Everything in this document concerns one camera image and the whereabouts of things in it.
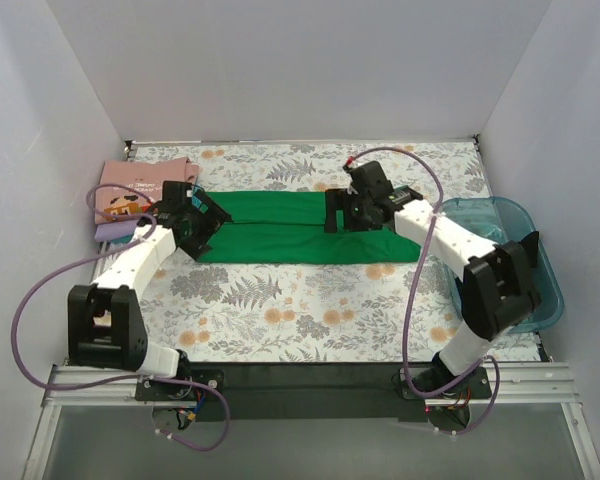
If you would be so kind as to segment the floral patterned table mat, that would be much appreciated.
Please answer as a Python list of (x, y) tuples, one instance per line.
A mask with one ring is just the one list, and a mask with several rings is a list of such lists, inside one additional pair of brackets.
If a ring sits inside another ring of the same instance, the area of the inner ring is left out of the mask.
[[(471, 142), (154, 145), (139, 163), (188, 157), (208, 191), (323, 192), (342, 187), (343, 162), (379, 161), (395, 184), (433, 200), (485, 197), (487, 179)], [(144, 292), (148, 336), (194, 361), (427, 361), (455, 334), (444, 267), (205, 264), (177, 252)]]

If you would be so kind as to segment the green t shirt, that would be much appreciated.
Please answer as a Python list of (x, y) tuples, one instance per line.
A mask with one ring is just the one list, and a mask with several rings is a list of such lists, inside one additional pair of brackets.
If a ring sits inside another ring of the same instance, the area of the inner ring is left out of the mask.
[(414, 263), (420, 247), (389, 230), (326, 233), (322, 192), (211, 192), (232, 217), (202, 263), (352, 265)]

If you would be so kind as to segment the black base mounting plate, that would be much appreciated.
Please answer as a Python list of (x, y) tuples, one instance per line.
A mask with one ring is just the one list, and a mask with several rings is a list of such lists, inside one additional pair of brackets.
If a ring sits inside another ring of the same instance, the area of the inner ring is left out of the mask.
[(215, 384), (233, 420), (395, 418), (424, 422), (425, 401), (399, 363), (192, 363), (190, 378)]

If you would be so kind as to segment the pink folded printed t shirt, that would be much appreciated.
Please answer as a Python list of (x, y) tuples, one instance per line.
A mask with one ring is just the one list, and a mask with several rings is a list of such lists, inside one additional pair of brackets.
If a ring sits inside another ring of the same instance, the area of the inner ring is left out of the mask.
[(95, 215), (95, 222), (112, 222), (113, 215), (133, 215), (162, 198), (164, 181), (179, 181), (195, 184), (200, 167), (188, 157), (179, 157), (155, 164), (138, 162), (108, 161), (104, 164), (100, 184), (120, 184), (119, 187), (104, 187), (96, 191), (95, 207), (105, 212), (106, 217)]

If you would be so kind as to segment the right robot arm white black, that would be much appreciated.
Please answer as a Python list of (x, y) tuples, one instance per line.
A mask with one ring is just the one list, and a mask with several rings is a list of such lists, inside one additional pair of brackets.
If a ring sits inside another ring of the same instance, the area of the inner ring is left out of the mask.
[(422, 259), (433, 255), (455, 274), (462, 322), (430, 367), (405, 381), (423, 398), (459, 395), (494, 342), (541, 303), (533, 280), (538, 232), (499, 244), (450, 220), (415, 190), (394, 187), (376, 161), (348, 160), (343, 169), (349, 186), (325, 193), (326, 232), (387, 228), (419, 245)]

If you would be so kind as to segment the black t shirt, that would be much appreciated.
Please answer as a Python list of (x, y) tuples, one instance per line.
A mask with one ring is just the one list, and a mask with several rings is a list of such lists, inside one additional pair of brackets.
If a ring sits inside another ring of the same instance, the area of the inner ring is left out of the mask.
[(540, 305), (533, 280), (538, 265), (539, 233), (522, 240), (495, 244), (464, 267), (459, 284), (464, 320), (476, 325), (504, 328), (528, 318)]

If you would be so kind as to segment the aluminium frame rail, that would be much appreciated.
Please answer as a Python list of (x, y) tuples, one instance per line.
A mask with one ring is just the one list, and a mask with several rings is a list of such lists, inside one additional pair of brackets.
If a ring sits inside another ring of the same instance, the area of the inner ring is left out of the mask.
[(233, 420), (214, 451), (161, 434), (176, 406), (148, 383), (49, 392), (28, 479), (600, 479), (572, 374), (563, 363), (488, 369), (451, 410), (395, 418)]

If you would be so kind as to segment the lilac folded t shirt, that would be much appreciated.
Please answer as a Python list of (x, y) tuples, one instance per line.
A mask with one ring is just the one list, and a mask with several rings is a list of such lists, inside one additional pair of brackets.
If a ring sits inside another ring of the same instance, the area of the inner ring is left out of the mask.
[(129, 243), (137, 226), (137, 220), (117, 221), (99, 224), (94, 239), (97, 243)]

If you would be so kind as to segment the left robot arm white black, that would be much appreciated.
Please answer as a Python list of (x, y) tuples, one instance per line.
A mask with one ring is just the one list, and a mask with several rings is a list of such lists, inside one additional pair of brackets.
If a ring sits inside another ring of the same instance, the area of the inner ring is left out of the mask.
[(149, 340), (140, 300), (164, 261), (177, 250), (194, 260), (211, 250), (209, 241), (231, 215), (188, 182), (165, 181), (162, 198), (137, 213), (108, 213), (109, 219), (133, 219), (128, 247), (91, 284), (68, 294), (68, 353), (80, 366), (112, 368), (158, 376), (158, 387), (173, 400), (193, 386), (191, 373), (179, 366), (181, 355)]

